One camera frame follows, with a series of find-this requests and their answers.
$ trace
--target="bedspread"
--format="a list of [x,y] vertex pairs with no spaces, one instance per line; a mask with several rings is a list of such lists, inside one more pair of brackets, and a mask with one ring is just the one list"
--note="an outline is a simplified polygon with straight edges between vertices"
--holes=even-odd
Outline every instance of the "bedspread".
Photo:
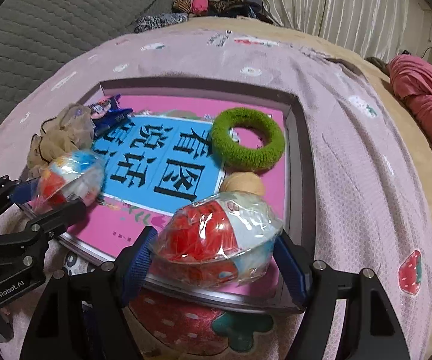
[[[215,36],[221,42],[209,42]],[[149,47],[154,43],[164,47]],[[298,96],[316,173],[315,257],[338,270],[373,268],[399,318],[411,358],[424,358],[432,315],[427,202],[393,121],[362,73],[346,61],[295,44],[184,26],[125,35],[66,64],[11,112],[0,126],[0,176],[19,177],[30,137],[41,121],[98,81],[163,75],[241,81]],[[5,226],[2,218],[0,233]],[[58,255],[57,248],[51,245],[51,256]],[[54,259],[47,264],[48,273],[59,267]],[[37,295],[31,297],[34,302]],[[6,359],[16,359],[33,306],[21,298],[10,307],[18,331],[2,350]],[[344,304],[339,302],[325,358],[336,354],[343,313]],[[141,349],[173,349],[174,343],[145,329],[142,321],[131,315],[129,319],[136,337],[150,338],[138,340]],[[252,358],[279,359],[288,351],[300,317],[272,319],[269,330],[253,335]],[[224,342],[214,354],[217,358],[241,356],[228,340]]]

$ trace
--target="plastic-wrapped ball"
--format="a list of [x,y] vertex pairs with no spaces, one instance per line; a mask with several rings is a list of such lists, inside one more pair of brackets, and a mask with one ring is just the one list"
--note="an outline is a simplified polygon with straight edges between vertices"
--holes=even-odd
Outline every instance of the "plastic-wrapped ball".
[[92,151],[79,150],[52,161],[44,170],[33,201],[40,214],[70,200],[93,203],[104,180],[104,161]]
[[222,192],[176,211],[153,244],[153,273],[211,288],[262,277],[282,222],[259,196]]

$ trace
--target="green scrunchie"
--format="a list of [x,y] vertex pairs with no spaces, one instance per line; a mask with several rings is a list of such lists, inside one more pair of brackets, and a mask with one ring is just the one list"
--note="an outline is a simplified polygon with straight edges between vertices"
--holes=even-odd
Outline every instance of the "green scrunchie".
[[[234,127],[251,127],[264,134],[267,145],[249,149],[229,136]],[[261,171],[272,168],[284,153],[285,140],[277,123],[261,111],[249,108],[231,108],[222,111],[211,130],[213,148],[222,159],[237,170]]]

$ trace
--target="strawberry print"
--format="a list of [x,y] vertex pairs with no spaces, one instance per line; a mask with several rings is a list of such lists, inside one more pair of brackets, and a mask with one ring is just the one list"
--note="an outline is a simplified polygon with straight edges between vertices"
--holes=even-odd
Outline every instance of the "strawberry print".
[[421,287],[421,277],[421,252],[419,250],[414,250],[399,267],[399,288],[407,294],[417,295],[419,287]]
[[212,329],[221,310],[198,306],[146,289],[129,303],[144,328],[162,344],[181,353],[214,356],[227,349],[228,339]]

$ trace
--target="gray cushion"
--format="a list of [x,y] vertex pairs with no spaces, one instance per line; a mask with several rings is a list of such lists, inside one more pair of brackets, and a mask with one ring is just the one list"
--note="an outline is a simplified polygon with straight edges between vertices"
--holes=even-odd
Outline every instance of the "gray cushion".
[[0,7],[0,124],[63,64],[133,32],[141,14],[171,0],[5,0]]

